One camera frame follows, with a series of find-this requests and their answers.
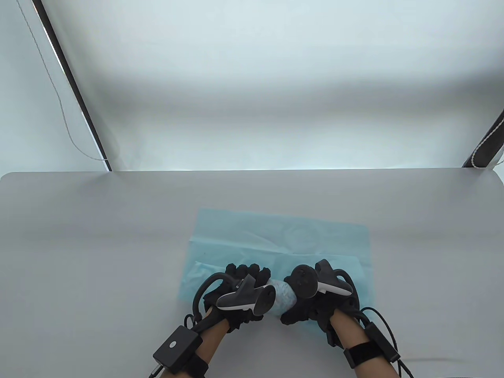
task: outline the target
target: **white table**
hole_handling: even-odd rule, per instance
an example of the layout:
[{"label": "white table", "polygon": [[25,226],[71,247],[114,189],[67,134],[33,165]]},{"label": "white table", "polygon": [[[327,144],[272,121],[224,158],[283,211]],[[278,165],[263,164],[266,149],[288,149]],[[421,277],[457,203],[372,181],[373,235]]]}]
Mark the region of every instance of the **white table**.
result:
[{"label": "white table", "polygon": [[[0,376],[144,377],[199,208],[370,229],[377,307],[416,377],[504,371],[504,188],[472,169],[14,173],[0,181]],[[323,335],[273,318],[207,377],[352,377]]]}]

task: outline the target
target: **black pole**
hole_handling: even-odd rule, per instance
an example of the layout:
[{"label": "black pole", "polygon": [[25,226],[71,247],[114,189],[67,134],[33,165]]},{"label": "black pole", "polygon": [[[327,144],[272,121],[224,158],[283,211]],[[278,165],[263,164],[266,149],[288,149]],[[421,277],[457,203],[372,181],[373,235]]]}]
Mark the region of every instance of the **black pole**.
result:
[{"label": "black pole", "polygon": [[[70,87],[72,88],[75,98],[77,99],[77,102],[82,110],[82,114],[84,115],[84,118],[86,119],[86,122],[89,125],[89,129],[91,130],[91,134],[93,135],[93,138],[96,142],[96,145],[98,146],[98,149],[100,150],[101,156],[103,156],[103,159],[106,159],[107,155],[105,154],[103,145],[101,144],[100,138],[98,137],[98,133],[96,132],[96,129],[94,127],[93,120],[89,115],[88,108],[86,107],[81,92],[79,91],[79,87],[77,86],[74,75],[72,74],[72,70],[70,69],[67,59],[65,58],[63,49],[61,48],[58,38],[56,37],[56,33],[52,28],[51,21],[49,19],[49,16],[47,15],[47,12],[45,11],[44,4],[42,3],[42,0],[32,0],[32,3],[35,9],[37,10],[38,17],[40,18],[40,21],[42,22],[42,25],[44,26],[45,31],[47,32],[47,35],[49,36],[49,40],[52,43],[52,47],[54,47],[54,51],[56,51],[56,55],[59,59],[59,62],[63,67],[63,72],[67,76],[68,82],[70,83]],[[110,166],[108,160],[105,160],[105,164],[107,166],[107,169],[110,172],[112,172],[112,167]]]},{"label": "black pole", "polygon": [[478,143],[478,145],[480,145],[481,142],[483,142],[483,140],[485,140],[485,138],[487,138],[490,134],[491,136],[488,137],[488,139],[485,141],[485,143],[481,145],[480,148],[478,148],[476,154],[474,154],[474,151],[476,150],[477,146],[474,148],[471,155],[464,163],[463,165],[464,168],[471,168],[473,166],[471,163],[471,158],[473,154],[474,154],[475,166],[487,167],[490,164],[490,161],[492,161],[497,152],[499,152],[499,150],[504,145],[504,124],[501,123],[503,119],[504,119],[504,110],[497,118],[495,123],[492,125],[492,127],[485,134],[485,136]]}]

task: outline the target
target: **cable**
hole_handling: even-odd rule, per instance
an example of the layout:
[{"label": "cable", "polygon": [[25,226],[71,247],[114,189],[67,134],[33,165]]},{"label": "cable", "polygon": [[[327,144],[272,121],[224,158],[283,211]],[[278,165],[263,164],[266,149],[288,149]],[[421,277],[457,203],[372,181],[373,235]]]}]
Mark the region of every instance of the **cable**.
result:
[{"label": "cable", "polygon": [[161,372],[161,370],[163,370],[163,365],[158,364],[154,368],[154,370],[152,371],[152,373],[149,375],[149,378],[156,378],[158,376],[158,374]]},{"label": "cable", "polygon": [[70,138],[70,142],[72,142],[72,144],[74,145],[74,147],[77,150],[79,150],[79,152],[81,154],[83,154],[84,156],[87,156],[88,158],[93,159],[93,160],[107,161],[108,159],[98,159],[98,158],[94,158],[92,156],[89,156],[84,151],[82,151],[79,147],[77,147],[77,145],[75,144],[74,139],[72,138],[72,135],[70,134],[70,130],[68,128],[67,118],[65,117],[65,111],[63,110],[63,103],[61,101],[61,97],[59,95],[58,89],[56,89],[56,85],[54,84],[54,81],[52,80],[52,76],[49,73],[49,69],[47,68],[47,64],[45,63],[44,57],[42,56],[42,52],[40,51],[40,47],[39,47],[39,45],[37,43],[35,35],[33,34],[33,30],[31,28],[30,24],[28,23],[28,20],[26,18],[25,12],[23,11],[23,8],[21,7],[21,4],[19,4],[19,0],[16,0],[16,2],[18,3],[19,10],[21,11],[21,14],[23,15],[23,18],[25,20],[26,26],[28,26],[28,30],[30,30],[30,34],[31,34],[31,36],[33,38],[33,41],[35,42],[35,46],[37,46],[38,54],[40,55],[40,59],[42,60],[42,63],[44,64],[44,68],[45,68],[45,71],[47,72],[47,76],[49,77],[49,81],[51,81],[51,85],[52,85],[52,87],[54,89],[54,92],[56,93],[56,97],[58,98],[59,108],[61,109],[61,115],[63,116],[63,122],[65,123],[65,128],[67,129],[67,134],[68,134],[68,136]]},{"label": "cable", "polygon": [[404,371],[406,372],[406,374],[408,374],[410,376],[410,378],[415,378],[413,376],[413,374],[411,373],[410,369],[408,369],[408,367],[404,364],[403,361],[397,360],[397,365],[402,367],[404,369]]},{"label": "cable", "polygon": [[[373,307],[364,307],[361,311],[364,312],[366,310],[371,310],[376,315],[378,315],[380,317],[380,319],[382,320],[383,324],[385,324],[385,327],[387,327],[387,331],[389,331],[390,338],[392,339],[392,344],[394,345],[394,349],[397,350],[397,351],[399,351],[399,349],[397,348],[397,342],[396,342],[396,338],[394,337],[394,333],[392,332],[392,329],[389,327],[389,324],[387,323],[387,321],[385,320],[385,318],[382,316],[382,314],[380,314],[378,312],[378,310],[376,308],[373,308]],[[397,361],[397,374],[399,375],[399,377],[402,377],[401,364],[399,363],[399,360]]]},{"label": "cable", "polygon": [[[378,315],[380,317],[380,319],[382,320],[383,324],[385,325],[385,327],[387,327],[387,330],[389,331],[390,337],[392,339],[392,343],[394,344],[394,348],[397,351],[399,351],[397,349],[397,342],[396,342],[396,338],[394,337],[394,333],[392,332],[392,329],[389,327],[389,324],[387,323],[387,321],[385,320],[385,318],[382,316],[382,314],[380,314],[378,312],[378,310],[375,309],[375,308],[373,308],[373,307],[364,307],[361,311],[364,312],[366,310],[373,311],[376,315]],[[408,374],[410,376],[410,378],[414,378],[413,373],[411,372],[410,369],[408,369],[408,367],[406,366],[406,364],[402,360],[400,360],[400,359],[397,360],[397,367],[398,367],[399,377],[401,377],[401,368],[402,368],[406,372],[406,374]]]},{"label": "cable", "polygon": [[185,318],[184,318],[184,327],[186,327],[186,328],[189,328],[189,327],[187,326],[187,320],[188,320],[189,318],[191,319],[191,323],[193,324],[193,327],[194,327],[194,325],[195,325],[195,324],[194,324],[194,316],[193,316],[192,314],[188,313],[188,314],[185,316]]},{"label": "cable", "polygon": [[[497,129],[498,129],[498,128],[502,125],[502,123],[503,123],[503,122],[504,122],[504,117],[503,117],[503,118],[502,118],[502,120],[499,122],[499,124],[497,125],[497,127],[496,127],[496,128],[494,128],[494,129],[491,131],[491,133],[490,133],[490,134],[488,134],[488,135],[487,135],[487,136],[486,136],[486,137],[485,137],[485,138],[484,138],[484,139],[480,142],[480,144],[476,147],[476,149],[474,150],[473,154],[471,155],[471,165],[472,165],[474,168],[476,168],[476,169],[486,169],[486,168],[488,168],[488,167],[477,167],[477,166],[476,166],[476,164],[474,164],[474,156],[476,156],[476,152],[478,152],[479,148],[483,145],[483,143],[485,143],[485,142],[488,140],[488,138],[490,138],[490,137],[493,135],[493,133],[495,133],[495,132],[497,131]],[[492,169],[494,169],[495,167],[497,167],[498,165],[500,165],[500,164],[502,164],[502,163],[504,163],[504,160],[503,160],[503,161],[501,161],[501,162],[499,162],[499,163],[497,163],[496,165],[494,165],[494,166],[492,167]]]}]

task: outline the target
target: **wrist strap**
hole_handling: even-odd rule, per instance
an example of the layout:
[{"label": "wrist strap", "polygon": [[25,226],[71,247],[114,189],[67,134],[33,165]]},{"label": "wrist strap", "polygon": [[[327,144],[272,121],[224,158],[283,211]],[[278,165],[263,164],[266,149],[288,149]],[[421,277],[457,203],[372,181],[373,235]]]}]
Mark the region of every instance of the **wrist strap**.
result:
[{"label": "wrist strap", "polygon": [[345,349],[343,353],[352,369],[373,358],[383,356],[382,350],[373,340]]},{"label": "wrist strap", "polygon": [[205,378],[207,370],[208,364],[197,354],[193,354],[184,366],[184,371],[193,378]]}]

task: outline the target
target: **blue tissue paper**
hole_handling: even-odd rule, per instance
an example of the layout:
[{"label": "blue tissue paper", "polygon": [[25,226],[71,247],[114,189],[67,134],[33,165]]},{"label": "blue tissue paper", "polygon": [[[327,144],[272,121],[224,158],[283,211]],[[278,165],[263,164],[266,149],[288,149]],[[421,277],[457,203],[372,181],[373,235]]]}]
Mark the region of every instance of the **blue tissue paper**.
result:
[{"label": "blue tissue paper", "polygon": [[[361,307],[374,305],[369,232],[365,226],[316,219],[200,210],[190,240],[179,298],[192,302],[201,284],[229,263],[258,264],[282,281],[292,270],[327,259],[345,270],[357,288]],[[213,290],[220,284],[214,283]]]}]

